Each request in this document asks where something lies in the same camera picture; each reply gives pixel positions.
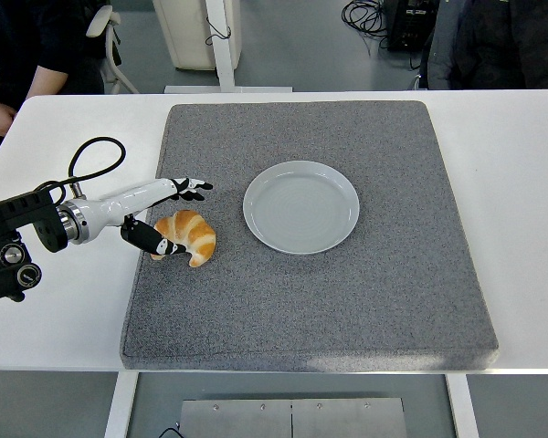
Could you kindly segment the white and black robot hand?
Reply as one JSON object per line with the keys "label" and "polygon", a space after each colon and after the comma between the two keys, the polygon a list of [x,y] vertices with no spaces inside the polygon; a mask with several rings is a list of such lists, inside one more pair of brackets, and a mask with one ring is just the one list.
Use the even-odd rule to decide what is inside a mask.
{"label": "white and black robot hand", "polygon": [[164,237],[152,226],[135,218],[140,212],[166,200],[182,198],[202,201],[201,190],[211,190],[209,182],[193,178],[154,179],[150,182],[109,193],[102,200],[74,198],[60,206],[59,216],[68,218],[68,240],[76,245],[94,240],[100,232],[115,226],[131,245],[154,256],[183,253],[185,247]]}

